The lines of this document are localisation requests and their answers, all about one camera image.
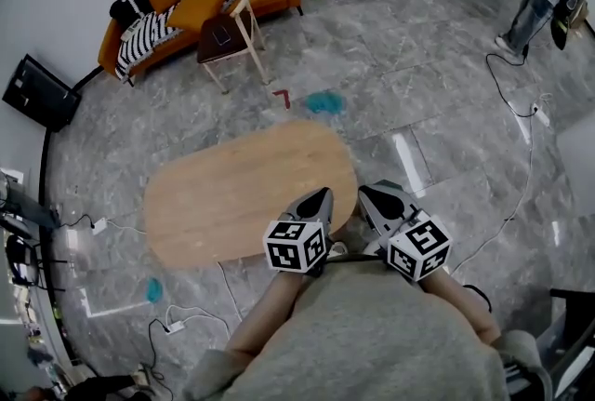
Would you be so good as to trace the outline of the black white striped blanket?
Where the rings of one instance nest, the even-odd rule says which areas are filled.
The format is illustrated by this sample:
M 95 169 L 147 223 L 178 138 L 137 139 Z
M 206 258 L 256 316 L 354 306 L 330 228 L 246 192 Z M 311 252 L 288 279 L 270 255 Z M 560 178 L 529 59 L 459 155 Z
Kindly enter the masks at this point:
M 132 31 L 125 31 L 126 39 L 121 41 L 115 63 L 115 75 L 119 80 L 125 81 L 130 71 L 147 60 L 158 46 L 182 32 L 167 25 L 176 7 L 173 5 L 161 14 L 153 11 L 137 20 Z

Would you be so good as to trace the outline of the dark chair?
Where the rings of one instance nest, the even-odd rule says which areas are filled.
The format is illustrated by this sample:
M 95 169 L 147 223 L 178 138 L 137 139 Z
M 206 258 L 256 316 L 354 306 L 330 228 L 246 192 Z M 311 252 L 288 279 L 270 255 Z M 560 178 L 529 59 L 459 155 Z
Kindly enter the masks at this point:
M 6 240 L 6 257 L 11 281 L 19 287 L 38 287 L 47 290 L 40 278 L 44 270 L 43 262 L 38 258 L 36 245 L 29 245 L 25 240 L 15 234 Z

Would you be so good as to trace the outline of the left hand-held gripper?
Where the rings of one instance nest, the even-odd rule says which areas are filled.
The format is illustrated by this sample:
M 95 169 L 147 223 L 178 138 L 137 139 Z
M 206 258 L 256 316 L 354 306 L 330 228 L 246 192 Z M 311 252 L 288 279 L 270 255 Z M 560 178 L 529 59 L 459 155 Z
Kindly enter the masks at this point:
M 270 222 L 262 243 L 271 269 L 318 277 L 330 250 L 333 191 L 322 187 L 294 201 Z

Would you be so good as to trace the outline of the large teal cloth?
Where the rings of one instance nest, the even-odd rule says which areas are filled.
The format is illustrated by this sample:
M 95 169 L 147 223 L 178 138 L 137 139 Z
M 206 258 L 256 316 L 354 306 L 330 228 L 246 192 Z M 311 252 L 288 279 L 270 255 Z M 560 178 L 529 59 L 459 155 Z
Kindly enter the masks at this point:
M 310 94 L 305 99 L 305 106 L 314 114 L 340 114 L 344 110 L 345 102 L 341 95 L 324 91 Z

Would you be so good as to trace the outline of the person's right forearm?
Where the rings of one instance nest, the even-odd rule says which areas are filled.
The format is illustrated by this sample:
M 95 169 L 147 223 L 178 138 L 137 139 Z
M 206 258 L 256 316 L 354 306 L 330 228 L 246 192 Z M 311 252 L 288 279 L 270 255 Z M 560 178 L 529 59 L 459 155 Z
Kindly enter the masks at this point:
M 457 308 L 485 344 L 492 345 L 501 336 L 501 330 L 487 306 L 444 269 L 437 269 L 423 278 L 419 284 L 427 293 Z

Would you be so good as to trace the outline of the person's grey shirt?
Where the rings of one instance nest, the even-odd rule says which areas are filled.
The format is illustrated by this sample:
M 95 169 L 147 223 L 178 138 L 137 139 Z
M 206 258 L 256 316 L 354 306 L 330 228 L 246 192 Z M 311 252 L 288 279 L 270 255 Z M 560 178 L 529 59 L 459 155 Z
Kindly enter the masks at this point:
M 205 352 L 178 401 L 552 401 L 535 338 L 487 345 L 457 308 L 375 260 L 327 263 L 254 359 Z

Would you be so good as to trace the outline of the oval wooden table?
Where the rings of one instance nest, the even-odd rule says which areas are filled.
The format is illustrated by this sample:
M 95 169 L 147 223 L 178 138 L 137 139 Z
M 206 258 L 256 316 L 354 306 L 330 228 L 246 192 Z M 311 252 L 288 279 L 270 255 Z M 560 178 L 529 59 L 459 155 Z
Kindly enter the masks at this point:
M 173 269 L 263 252 L 263 232 L 293 201 L 328 187 L 332 229 L 356 206 L 347 144 L 330 127 L 293 120 L 170 161 L 144 194 L 146 242 Z

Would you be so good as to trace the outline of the white tape corner mark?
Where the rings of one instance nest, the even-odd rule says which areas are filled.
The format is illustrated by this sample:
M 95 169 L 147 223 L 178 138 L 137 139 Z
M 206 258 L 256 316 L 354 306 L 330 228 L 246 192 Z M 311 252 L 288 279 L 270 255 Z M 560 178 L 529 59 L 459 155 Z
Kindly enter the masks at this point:
M 129 310 L 133 310 L 133 309 L 140 308 L 140 307 L 147 306 L 147 305 L 151 304 L 149 301 L 142 301 L 142 302 L 118 306 L 115 308 L 104 309 L 104 310 L 99 310 L 99 311 L 92 311 L 90 304 L 89 304 L 89 299 L 88 299 L 86 290 L 84 288 L 80 288 L 79 292 L 80 292 L 80 302 L 81 302 L 82 307 L 85 311 L 86 317 L 90 318 L 90 319 L 101 318 L 101 317 L 110 316 L 113 314 L 119 314 L 122 312 L 126 312 Z

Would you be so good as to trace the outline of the black white striped pillow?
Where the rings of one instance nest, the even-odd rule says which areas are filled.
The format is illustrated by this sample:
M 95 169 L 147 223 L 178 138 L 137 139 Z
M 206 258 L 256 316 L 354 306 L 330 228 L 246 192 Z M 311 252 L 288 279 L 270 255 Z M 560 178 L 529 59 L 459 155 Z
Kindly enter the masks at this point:
M 149 0 L 116 0 L 110 7 L 110 16 L 126 30 L 138 19 L 153 12 Z

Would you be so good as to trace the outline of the small teal cloth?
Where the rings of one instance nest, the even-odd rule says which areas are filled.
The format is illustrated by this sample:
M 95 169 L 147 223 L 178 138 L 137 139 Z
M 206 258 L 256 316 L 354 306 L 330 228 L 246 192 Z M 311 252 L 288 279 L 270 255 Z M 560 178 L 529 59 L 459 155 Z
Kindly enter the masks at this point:
M 163 286 L 157 278 L 151 277 L 148 279 L 145 295 L 146 300 L 153 304 L 163 298 Z

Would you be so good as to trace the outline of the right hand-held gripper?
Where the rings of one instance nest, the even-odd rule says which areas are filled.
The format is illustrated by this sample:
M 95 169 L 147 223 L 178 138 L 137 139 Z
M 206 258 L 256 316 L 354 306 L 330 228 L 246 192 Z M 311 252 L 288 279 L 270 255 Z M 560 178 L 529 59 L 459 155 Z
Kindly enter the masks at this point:
M 411 282 L 419 282 L 442 268 L 451 253 L 453 239 L 442 222 L 431 216 L 407 231 L 400 226 L 420 206 L 417 200 L 399 198 L 390 188 L 376 183 L 365 184 L 358 190 L 358 200 L 364 218 L 379 235 L 396 231 L 387 242 L 387 265 Z

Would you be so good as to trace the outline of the grey oval backpack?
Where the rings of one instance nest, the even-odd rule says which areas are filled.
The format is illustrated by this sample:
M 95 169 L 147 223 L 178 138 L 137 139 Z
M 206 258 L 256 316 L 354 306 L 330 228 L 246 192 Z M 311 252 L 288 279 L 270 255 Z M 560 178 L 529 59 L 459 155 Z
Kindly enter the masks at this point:
M 571 28 L 573 16 L 579 10 L 583 0 L 560 0 L 553 8 L 550 31 L 554 44 L 564 50 Z

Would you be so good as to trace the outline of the person's left forearm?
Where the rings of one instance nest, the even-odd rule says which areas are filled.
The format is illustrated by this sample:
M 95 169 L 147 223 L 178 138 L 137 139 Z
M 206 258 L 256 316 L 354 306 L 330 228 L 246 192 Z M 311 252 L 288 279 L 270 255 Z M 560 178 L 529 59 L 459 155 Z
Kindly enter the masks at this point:
M 225 351 L 254 359 L 287 321 L 304 285 L 304 275 L 280 272 L 260 300 L 232 333 Z

